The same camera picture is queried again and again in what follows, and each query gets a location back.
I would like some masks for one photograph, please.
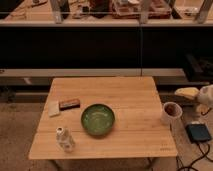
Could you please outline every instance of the white bottle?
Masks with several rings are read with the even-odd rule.
[[[75,142],[66,127],[56,129],[56,140],[65,152],[71,152],[75,146]]]

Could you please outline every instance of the floor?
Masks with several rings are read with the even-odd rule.
[[[44,102],[0,102],[0,171],[55,171],[55,167],[42,160],[28,160],[28,153],[36,132]],[[183,107],[183,120],[172,125],[179,156],[185,165],[201,154],[196,145],[191,144],[184,125],[193,119],[198,119],[191,106]],[[213,112],[199,118],[205,122],[213,134]],[[213,149],[209,154],[213,158]],[[64,170],[74,171],[141,171],[147,164],[147,159],[119,159],[119,160],[72,160],[58,161]],[[194,165],[199,171],[210,171],[213,163],[203,159]],[[154,171],[177,170],[175,158],[160,158],[156,161]]]

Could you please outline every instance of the green bowl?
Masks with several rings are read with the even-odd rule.
[[[115,121],[115,116],[108,106],[103,104],[93,104],[87,107],[82,116],[81,124],[86,132],[93,136],[107,134]]]

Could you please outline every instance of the table leg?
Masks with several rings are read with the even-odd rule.
[[[49,162],[56,168],[57,171],[62,171],[62,168],[55,160],[49,160]]]
[[[148,157],[147,160],[148,160],[149,164],[144,169],[146,169],[146,170],[150,170],[151,169],[153,171],[153,166],[156,163],[157,159],[158,159],[157,157],[155,157],[153,159]]]

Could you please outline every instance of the white mug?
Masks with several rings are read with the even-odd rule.
[[[163,104],[161,121],[164,125],[170,125],[182,116],[182,108],[175,102],[166,102]]]

